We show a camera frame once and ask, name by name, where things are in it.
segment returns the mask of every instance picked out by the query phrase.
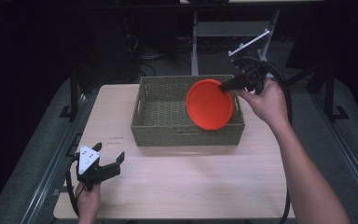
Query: woven basket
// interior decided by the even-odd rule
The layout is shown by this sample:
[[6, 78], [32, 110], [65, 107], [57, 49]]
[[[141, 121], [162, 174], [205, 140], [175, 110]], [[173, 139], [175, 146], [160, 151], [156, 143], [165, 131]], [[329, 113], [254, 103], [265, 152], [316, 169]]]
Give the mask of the woven basket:
[[142, 77], [131, 123], [137, 146], [236, 146], [245, 123], [235, 93], [231, 93], [234, 104], [232, 117], [219, 130], [199, 128], [186, 111], [186, 95], [194, 83], [206, 78], [223, 82], [232, 77]]

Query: table top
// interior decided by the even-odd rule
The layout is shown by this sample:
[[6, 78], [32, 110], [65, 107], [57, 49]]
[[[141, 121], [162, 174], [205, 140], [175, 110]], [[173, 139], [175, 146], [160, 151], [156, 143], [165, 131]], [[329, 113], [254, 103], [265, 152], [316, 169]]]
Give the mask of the table top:
[[[100, 165], [126, 153], [121, 175], [102, 183], [99, 218], [282, 216], [286, 183], [279, 146], [245, 101], [241, 99], [245, 129], [237, 146], [137, 147], [131, 119], [138, 89], [138, 84], [101, 87], [79, 144], [102, 142]], [[76, 186], [74, 164], [71, 173]], [[76, 218], [68, 193], [60, 194], [54, 216]]]

